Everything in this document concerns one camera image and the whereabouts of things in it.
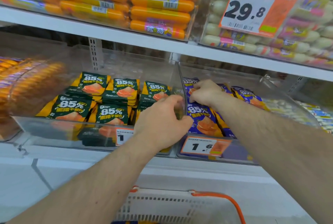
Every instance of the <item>supermarket shelf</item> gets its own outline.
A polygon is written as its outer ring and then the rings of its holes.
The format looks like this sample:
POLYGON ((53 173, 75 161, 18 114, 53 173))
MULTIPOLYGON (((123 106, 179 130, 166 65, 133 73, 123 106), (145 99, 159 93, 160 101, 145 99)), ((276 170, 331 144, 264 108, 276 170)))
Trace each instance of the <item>supermarket shelf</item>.
POLYGON ((34 13, 10 7, 0 6, 0 13, 0 21, 4 22, 44 28, 86 37, 94 37, 129 45, 185 54, 198 58, 284 72, 308 78, 333 81, 333 71, 330 70, 323 70, 235 52, 221 51, 218 49, 192 44, 191 42, 187 43, 163 39, 136 32, 109 28, 103 25, 80 22, 68 18, 34 13))

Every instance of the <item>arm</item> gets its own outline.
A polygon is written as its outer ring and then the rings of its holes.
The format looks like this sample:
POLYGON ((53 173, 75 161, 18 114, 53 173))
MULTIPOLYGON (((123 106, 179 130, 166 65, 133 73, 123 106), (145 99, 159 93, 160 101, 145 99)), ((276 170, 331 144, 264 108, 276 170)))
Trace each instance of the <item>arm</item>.
POLYGON ((173 112, 181 100, 172 95, 147 108, 123 146, 7 224, 110 224, 149 160, 191 127, 190 117, 178 121, 173 112))
POLYGON ((318 223, 333 220, 333 137, 198 82, 190 101, 218 111, 260 165, 318 223))

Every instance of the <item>price label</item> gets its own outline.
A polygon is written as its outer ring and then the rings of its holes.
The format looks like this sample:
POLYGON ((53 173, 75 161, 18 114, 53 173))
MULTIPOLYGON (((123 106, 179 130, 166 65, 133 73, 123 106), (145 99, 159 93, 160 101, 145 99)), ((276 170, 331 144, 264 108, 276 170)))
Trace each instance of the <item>price label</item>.
POLYGON ((231 140, 224 139, 188 136, 181 149, 181 153, 222 156, 223 152, 231 142, 231 140))
POLYGON ((116 145, 121 146, 133 136, 134 130, 126 128, 116 128, 116 134, 117 134, 116 145))
POLYGON ((298 0, 229 0, 219 27, 274 37, 298 0))

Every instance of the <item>white shopping basket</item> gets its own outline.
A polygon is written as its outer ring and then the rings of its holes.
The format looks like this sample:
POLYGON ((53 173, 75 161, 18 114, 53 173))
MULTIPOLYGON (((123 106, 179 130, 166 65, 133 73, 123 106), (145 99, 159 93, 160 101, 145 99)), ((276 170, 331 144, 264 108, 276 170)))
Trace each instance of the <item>white shopping basket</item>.
POLYGON ((115 221, 162 224, 245 224, 237 202, 214 192, 154 190, 134 187, 115 221))

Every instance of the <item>orange basket handle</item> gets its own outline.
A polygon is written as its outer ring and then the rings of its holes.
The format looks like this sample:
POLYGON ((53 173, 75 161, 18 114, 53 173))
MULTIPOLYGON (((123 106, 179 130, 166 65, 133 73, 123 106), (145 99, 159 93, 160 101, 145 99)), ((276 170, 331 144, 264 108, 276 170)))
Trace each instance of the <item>orange basket handle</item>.
POLYGON ((210 196, 210 197, 219 197, 219 198, 225 198, 228 199, 236 208, 239 219, 241 224, 246 224, 242 210, 240 209, 239 205, 237 204, 237 202, 231 198, 228 195, 222 194, 222 193, 216 193, 216 192, 196 192, 194 191, 193 193, 191 193, 192 196, 194 197, 201 197, 201 196, 210 196))

